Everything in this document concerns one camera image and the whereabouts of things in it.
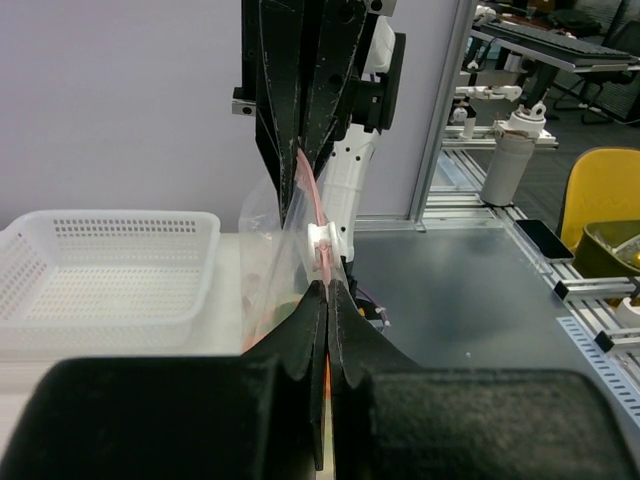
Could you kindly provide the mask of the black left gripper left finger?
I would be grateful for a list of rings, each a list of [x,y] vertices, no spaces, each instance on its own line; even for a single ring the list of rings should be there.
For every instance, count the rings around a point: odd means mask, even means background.
[[[312,479],[323,467],[328,302],[313,282],[238,356],[73,358],[36,385],[5,479]]]

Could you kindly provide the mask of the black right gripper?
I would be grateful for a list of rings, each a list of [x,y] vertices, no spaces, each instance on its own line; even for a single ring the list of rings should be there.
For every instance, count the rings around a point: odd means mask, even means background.
[[[406,36],[393,1],[244,1],[241,83],[232,111],[256,119],[278,205],[293,197],[298,135],[315,173],[351,127],[391,127]]]

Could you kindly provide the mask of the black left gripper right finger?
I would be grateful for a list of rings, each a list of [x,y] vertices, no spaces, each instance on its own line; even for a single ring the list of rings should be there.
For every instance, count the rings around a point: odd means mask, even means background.
[[[327,289],[339,479],[635,479],[610,403],[564,369],[428,369]]]

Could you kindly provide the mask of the clear zip top bag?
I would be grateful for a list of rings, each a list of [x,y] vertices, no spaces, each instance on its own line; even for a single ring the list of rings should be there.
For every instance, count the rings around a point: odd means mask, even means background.
[[[289,317],[315,281],[345,280],[342,241],[328,219],[310,163],[294,162],[293,196],[280,217],[275,187],[263,178],[244,201],[239,222],[242,350]]]

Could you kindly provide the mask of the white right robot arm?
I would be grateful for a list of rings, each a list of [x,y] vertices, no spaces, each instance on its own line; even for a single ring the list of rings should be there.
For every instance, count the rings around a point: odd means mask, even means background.
[[[257,328],[266,370],[261,479],[635,479],[600,390],[567,370],[471,369],[406,355],[360,315],[350,283],[359,187],[388,126],[405,39],[368,1],[246,1],[242,84],[275,188],[279,252],[308,281]]]

